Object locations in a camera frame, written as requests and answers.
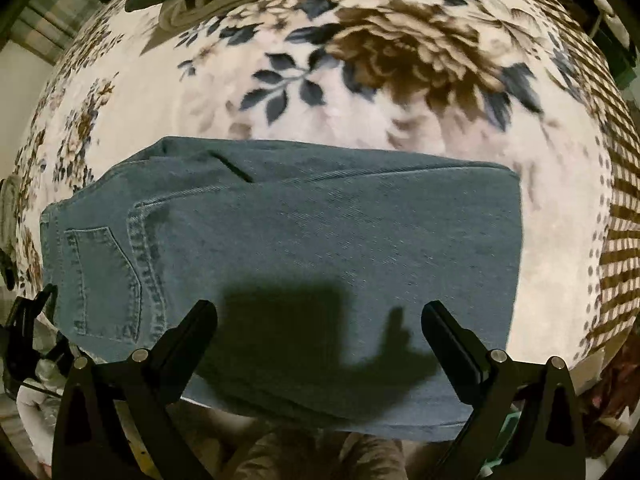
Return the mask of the floral white bed blanket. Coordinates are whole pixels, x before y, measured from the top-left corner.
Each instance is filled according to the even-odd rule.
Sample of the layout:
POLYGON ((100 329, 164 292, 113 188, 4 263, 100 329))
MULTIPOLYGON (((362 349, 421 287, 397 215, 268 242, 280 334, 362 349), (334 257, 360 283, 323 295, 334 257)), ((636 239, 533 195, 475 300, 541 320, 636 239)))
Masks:
POLYGON ((611 362, 639 313, 639 136, 559 0, 258 0, 175 35, 100 6, 56 63, 15 169, 18 286, 39 218, 163 136, 498 162, 521 178, 512 356, 611 362))

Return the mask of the brown patterned trousers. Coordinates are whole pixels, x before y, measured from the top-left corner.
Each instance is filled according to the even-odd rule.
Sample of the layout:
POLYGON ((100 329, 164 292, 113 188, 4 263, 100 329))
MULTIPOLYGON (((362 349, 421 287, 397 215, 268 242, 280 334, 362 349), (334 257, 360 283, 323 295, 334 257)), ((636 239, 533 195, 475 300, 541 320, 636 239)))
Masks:
POLYGON ((397 440, 359 432, 278 429, 260 437, 232 472, 235 479, 405 479, 397 440))

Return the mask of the plaid green curtain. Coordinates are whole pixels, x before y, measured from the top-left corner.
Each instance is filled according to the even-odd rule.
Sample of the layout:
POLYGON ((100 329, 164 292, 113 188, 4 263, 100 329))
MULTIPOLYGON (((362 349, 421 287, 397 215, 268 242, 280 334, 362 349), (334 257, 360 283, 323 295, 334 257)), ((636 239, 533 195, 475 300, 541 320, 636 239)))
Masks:
POLYGON ((8 39, 54 65, 102 6, 99 0, 27 0, 8 39))

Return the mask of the blue denim jeans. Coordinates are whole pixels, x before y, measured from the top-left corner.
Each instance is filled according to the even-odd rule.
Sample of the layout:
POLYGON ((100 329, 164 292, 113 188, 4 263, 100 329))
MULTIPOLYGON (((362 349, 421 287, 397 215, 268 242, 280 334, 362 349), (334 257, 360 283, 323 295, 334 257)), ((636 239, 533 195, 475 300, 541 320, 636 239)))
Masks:
POLYGON ((40 217, 54 325, 106 361, 198 300, 219 326, 183 396, 230 413, 396 439, 469 417, 425 341, 432 300, 506 344, 520 180, 424 154, 166 138, 40 217))

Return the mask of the teal metal rack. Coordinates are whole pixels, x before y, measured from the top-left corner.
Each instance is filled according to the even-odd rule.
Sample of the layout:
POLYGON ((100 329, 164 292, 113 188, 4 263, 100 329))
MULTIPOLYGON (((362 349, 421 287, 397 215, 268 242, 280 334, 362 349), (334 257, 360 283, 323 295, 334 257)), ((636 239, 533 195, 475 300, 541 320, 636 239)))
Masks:
POLYGON ((488 459, 485 460, 483 466, 480 467, 480 473, 477 479, 485 479, 494 473, 494 469, 502 463, 502 456, 509 442, 511 441, 516 427, 520 422, 521 411, 510 408, 510 413, 506 415, 502 427, 498 433, 497 440, 489 453, 488 459))

